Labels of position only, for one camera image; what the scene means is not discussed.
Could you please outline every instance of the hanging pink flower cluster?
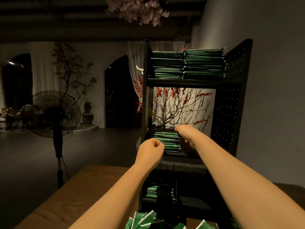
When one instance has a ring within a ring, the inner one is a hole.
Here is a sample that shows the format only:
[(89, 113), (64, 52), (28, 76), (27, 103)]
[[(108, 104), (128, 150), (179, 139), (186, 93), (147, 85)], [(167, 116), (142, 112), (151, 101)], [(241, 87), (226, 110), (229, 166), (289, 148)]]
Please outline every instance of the hanging pink flower cluster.
[(108, 13), (117, 13), (119, 18), (128, 22), (140, 20), (140, 25), (152, 22), (153, 26), (161, 25), (161, 17), (168, 17), (159, 0), (106, 0)]

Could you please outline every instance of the perforated metal side panel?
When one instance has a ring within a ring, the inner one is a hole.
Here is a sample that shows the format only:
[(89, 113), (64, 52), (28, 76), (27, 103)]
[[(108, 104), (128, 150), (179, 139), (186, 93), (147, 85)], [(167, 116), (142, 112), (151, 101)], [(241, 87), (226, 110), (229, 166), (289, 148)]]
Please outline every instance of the perforated metal side panel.
[(252, 39), (246, 39), (225, 55), (225, 81), (216, 90), (211, 138), (236, 156), (250, 65)]

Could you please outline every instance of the ceiling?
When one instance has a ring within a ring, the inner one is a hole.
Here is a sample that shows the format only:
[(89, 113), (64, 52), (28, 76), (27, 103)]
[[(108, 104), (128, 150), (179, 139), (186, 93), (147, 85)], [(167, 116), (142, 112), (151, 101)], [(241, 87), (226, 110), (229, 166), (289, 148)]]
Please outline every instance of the ceiling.
[(0, 42), (190, 41), (206, 0), (163, 0), (170, 13), (161, 26), (140, 26), (105, 13), (106, 0), (0, 0)]

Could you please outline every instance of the forearm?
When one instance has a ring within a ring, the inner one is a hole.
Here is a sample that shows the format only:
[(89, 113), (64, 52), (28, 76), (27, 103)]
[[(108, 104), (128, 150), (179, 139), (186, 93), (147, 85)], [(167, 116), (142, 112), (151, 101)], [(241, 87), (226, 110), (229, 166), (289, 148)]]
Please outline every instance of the forearm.
[(70, 229), (120, 228), (122, 222), (127, 222), (128, 210), (134, 206), (147, 175), (146, 170), (133, 165)]
[(305, 212), (270, 181), (201, 134), (196, 150), (244, 229), (305, 228)]

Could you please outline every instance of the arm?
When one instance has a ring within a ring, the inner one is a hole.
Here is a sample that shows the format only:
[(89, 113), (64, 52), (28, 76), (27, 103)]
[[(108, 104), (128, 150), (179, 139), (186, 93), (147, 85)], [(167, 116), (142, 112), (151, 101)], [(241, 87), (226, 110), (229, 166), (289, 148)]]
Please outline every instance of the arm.
[(197, 150), (243, 229), (305, 228), (305, 211), (276, 185), (195, 128), (176, 130)]
[(70, 229), (123, 228), (144, 180), (160, 162), (163, 151), (164, 145), (154, 138), (141, 144), (135, 164)]

